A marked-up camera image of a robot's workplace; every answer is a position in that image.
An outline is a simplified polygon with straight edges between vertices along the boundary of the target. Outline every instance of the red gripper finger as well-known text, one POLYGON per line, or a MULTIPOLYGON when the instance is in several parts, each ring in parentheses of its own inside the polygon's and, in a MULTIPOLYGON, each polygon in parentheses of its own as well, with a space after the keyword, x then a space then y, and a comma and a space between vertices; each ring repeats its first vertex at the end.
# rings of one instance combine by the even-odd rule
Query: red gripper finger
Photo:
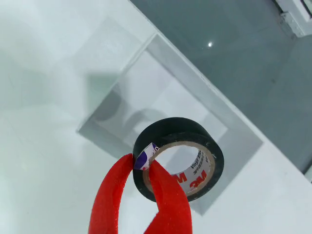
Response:
POLYGON ((191 209, 181 186, 157 161, 152 163, 149 177, 159 212, 145 233, 191 234, 191 209))
POLYGON ((89 234, 118 233, 121 195, 132 168, 132 154, 128 154, 119 159, 105 176, 93 204, 89 234))

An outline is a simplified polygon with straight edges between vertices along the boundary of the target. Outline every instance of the vinyl tape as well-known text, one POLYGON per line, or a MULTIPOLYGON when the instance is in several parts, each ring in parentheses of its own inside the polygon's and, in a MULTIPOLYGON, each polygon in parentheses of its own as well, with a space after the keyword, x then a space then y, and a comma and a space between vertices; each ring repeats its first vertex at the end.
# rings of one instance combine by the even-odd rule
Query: vinyl tape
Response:
POLYGON ((193 164, 172 175, 180 183, 188 201, 206 194, 223 172, 223 153, 208 132, 193 120, 172 117, 159 120, 138 136, 133 148, 133 178, 140 193, 156 201, 149 181, 149 165, 164 150, 187 145, 198 148, 193 164))

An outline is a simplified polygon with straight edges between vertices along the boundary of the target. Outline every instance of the white backdrop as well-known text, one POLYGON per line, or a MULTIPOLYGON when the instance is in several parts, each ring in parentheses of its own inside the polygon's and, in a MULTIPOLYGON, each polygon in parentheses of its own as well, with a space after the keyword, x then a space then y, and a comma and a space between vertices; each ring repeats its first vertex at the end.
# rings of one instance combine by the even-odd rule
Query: white backdrop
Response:
MULTIPOLYGON (((125 0, 0 0, 0 233, 87 233, 116 159, 76 130, 155 31, 125 0)), ((194 233, 311 233, 311 185, 254 131, 265 144, 204 216, 192 213, 194 233)), ((120 233, 156 212, 141 196, 121 205, 120 233)))

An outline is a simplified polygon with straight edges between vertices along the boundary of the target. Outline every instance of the tape label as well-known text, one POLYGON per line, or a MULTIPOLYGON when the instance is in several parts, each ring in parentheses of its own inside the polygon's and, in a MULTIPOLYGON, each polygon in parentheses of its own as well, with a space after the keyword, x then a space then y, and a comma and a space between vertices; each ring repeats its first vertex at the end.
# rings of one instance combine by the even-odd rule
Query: tape label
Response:
MULTIPOLYGON (((134 169, 146 170, 149 168, 150 158, 159 150, 154 144, 149 144, 136 159, 134 169)), ((172 175, 182 187, 185 193, 197 188, 204 182, 211 169, 211 163, 207 155, 198 150, 195 161, 183 172, 172 175)))
POLYGON ((134 169, 146 170, 150 167, 150 158, 159 150, 154 144, 149 144, 142 153, 137 157, 134 169))

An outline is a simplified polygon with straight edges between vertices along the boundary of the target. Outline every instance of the gray surface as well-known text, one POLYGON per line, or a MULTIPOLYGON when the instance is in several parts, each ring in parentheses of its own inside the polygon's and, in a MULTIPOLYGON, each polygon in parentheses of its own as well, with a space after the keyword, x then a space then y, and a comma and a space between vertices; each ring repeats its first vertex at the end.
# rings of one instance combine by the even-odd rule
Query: gray surface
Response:
POLYGON ((305 170, 312 158, 311 37, 294 39, 282 30, 270 0, 132 2, 305 170))

